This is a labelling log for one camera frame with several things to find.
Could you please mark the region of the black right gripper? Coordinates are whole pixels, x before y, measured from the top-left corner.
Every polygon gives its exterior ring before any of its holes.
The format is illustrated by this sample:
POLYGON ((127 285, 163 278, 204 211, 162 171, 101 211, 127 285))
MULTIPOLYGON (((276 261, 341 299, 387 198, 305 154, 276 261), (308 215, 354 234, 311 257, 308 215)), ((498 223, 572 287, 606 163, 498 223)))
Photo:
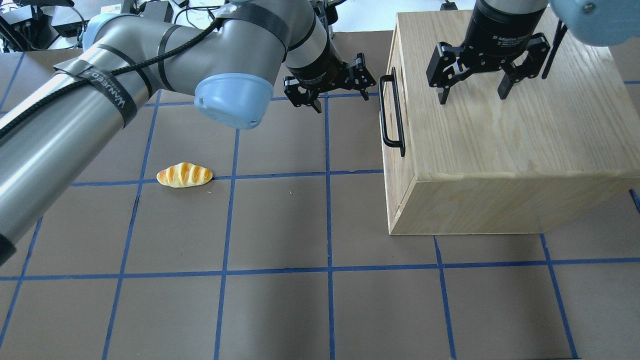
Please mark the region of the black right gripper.
POLYGON ((439 104, 471 75, 504 71, 497 89, 501 100, 515 83, 537 77, 551 50, 546 35, 535 32, 548 5, 548 0, 477 0, 462 43, 437 43, 426 68, 439 104))

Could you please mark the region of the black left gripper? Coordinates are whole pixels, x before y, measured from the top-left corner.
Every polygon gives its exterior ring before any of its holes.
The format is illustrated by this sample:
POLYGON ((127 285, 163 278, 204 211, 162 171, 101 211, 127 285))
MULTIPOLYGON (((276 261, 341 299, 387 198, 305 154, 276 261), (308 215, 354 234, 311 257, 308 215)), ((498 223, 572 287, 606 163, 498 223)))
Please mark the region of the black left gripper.
POLYGON ((365 54, 360 52, 350 62, 343 61, 334 47, 328 43, 318 59, 299 68, 286 67, 291 76, 283 78, 283 91, 294 107, 311 107, 322 114, 318 99, 321 93, 343 89, 358 91, 364 101, 370 100, 368 88, 377 84, 367 68, 365 54))

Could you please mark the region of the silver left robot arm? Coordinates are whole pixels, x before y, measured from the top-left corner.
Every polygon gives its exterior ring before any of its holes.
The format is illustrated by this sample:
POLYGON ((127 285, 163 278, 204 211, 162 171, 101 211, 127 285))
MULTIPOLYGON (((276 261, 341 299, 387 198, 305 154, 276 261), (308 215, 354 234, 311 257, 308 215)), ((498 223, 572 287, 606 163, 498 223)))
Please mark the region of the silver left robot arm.
POLYGON ((193 96, 204 115, 240 130, 260 124, 281 65, 295 107, 344 89, 365 100, 377 80, 363 54, 338 55, 310 0, 230 0, 205 29, 135 14, 98 14, 82 55, 1 119, 1 262, 157 91, 193 96))

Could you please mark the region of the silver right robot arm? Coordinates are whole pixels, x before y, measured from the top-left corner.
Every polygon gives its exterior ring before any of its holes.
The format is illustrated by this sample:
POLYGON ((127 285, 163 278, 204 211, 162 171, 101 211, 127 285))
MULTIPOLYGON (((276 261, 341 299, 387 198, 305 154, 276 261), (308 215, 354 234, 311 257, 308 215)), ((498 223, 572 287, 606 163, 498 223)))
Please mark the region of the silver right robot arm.
POLYGON ((567 33, 583 44, 610 47, 640 33, 637 0, 477 0, 458 46, 439 42, 426 69, 445 105, 451 88, 471 75, 503 71, 497 93, 546 79, 567 33))

